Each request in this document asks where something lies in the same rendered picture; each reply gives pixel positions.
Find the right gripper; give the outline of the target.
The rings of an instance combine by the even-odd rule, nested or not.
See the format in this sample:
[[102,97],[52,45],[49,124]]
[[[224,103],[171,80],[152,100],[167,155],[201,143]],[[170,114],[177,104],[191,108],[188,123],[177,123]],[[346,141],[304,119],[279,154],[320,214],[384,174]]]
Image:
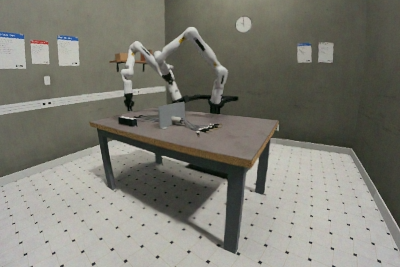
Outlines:
[[[123,100],[123,101],[124,101],[125,106],[127,105],[126,107],[127,107],[128,112],[129,111],[132,112],[132,107],[134,106],[134,102],[135,102],[135,100],[132,99],[133,93],[124,94],[124,97],[125,97],[125,100]],[[127,102],[127,100],[128,100],[128,102]]]

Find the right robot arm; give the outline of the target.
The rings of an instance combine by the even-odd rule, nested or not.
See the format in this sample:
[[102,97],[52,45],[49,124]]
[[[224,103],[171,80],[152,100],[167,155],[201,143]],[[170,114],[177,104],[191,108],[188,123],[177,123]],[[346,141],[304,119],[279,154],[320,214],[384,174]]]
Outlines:
[[[133,76],[133,66],[135,63],[134,56],[137,52],[141,52],[144,55],[146,63],[152,67],[161,77],[162,74],[158,68],[158,64],[155,62],[154,57],[142,46],[141,43],[138,41],[135,41],[130,47],[129,47],[129,54],[128,54],[128,59],[126,62],[126,69],[123,69],[121,71],[121,77],[123,79],[124,83],[124,94],[129,94],[129,93],[138,93],[137,90],[132,90],[132,81],[127,80],[126,77],[132,77]],[[134,55],[134,56],[132,56]],[[163,78],[163,77],[162,77]],[[173,82],[173,85],[169,85],[168,82],[166,83],[168,90],[170,92],[170,95],[172,97],[172,100],[177,100],[181,98],[180,92],[177,89],[177,86],[175,84],[175,80]]]

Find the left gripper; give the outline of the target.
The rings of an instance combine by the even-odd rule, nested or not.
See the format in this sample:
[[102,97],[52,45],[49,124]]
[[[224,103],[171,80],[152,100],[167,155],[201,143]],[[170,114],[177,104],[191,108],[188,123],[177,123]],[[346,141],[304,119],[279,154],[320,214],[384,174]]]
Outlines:
[[[168,82],[168,84],[170,85],[170,83],[171,83],[171,81],[172,81],[172,84],[171,84],[171,86],[173,85],[173,82],[174,82],[174,78],[172,78],[171,76],[171,73],[169,72],[169,74],[167,74],[167,75],[162,75],[162,77],[163,77],[163,79],[165,80],[165,81],[167,81]],[[168,77],[168,78],[167,78]],[[171,79],[171,80],[170,80]],[[169,81],[170,80],[170,81]]]

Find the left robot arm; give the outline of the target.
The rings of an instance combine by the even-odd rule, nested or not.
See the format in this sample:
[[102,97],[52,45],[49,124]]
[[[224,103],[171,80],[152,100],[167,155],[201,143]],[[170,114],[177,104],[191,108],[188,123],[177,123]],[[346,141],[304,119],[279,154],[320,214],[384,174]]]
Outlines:
[[187,28],[178,38],[165,46],[162,52],[156,51],[154,53],[155,62],[158,64],[162,75],[169,74],[169,70],[174,69],[174,67],[171,65],[167,65],[165,59],[187,40],[190,40],[195,45],[201,56],[212,67],[215,74],[217,75],[217,80],[214,81],[210,101],[214,104],[219,104],[221,101],[221,96],[224,84],[227,79],[228,71],[227,69],[222,67],[218,61],[215,62],[214,53],[212,52],[210,47],[202,40],[198,31],[194,27]]

